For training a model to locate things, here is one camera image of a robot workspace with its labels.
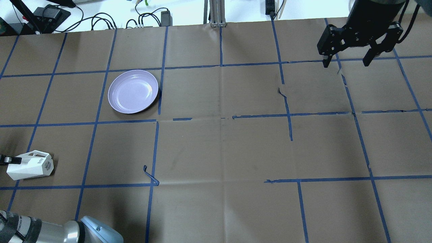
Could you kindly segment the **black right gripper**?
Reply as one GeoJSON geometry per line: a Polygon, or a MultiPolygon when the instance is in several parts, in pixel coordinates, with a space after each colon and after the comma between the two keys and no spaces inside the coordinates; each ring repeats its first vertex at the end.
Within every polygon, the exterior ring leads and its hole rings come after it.
{"type": "Polygon", "coordinates": [[[400,43],[403,31],[401,24],[395,22],[348,21],[341,28],[329,24],[317,43],[317,50],[323,56],[324,68],[328,68],[338,52],[347,48],[370,46],[363,57],[363,64],[367,67],[382,52],[392,51],[400,43]]]}

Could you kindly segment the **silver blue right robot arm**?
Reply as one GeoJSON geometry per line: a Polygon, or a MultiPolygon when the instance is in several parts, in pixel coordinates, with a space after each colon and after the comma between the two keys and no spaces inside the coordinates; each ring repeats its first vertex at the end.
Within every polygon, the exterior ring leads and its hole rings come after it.
{"type": "Polygon", "coordinates": [[[408,36],[420,8],[431,15],[431,1],[417,0],[408,29],[401,20],[409,4],[407,0],[355,0],[347,22],[341,28],[329,24],[317,43],[327,68],[335,54],[347,48],[370,46],[363,57],[364,66],[383,52],[390,52],[408,36]]]}

